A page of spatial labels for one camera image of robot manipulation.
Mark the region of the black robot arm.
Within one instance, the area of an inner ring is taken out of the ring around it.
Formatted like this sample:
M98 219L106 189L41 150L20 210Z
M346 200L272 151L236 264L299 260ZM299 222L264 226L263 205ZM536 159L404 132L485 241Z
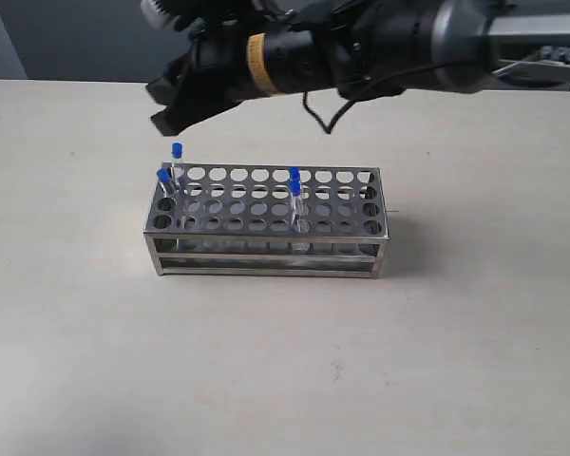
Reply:
M335 89L346 108L409 89L570 88L570 2L144 1L189 49L146 89L166 137L242 103Z

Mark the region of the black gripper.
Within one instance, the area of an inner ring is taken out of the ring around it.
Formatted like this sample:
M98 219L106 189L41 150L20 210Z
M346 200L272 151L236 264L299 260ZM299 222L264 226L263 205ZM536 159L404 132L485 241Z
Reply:
M266 96L247 62L249 37L266 29L264 1L172 1L170 16L189 48L145 86L163 105L150 121L164 137Z

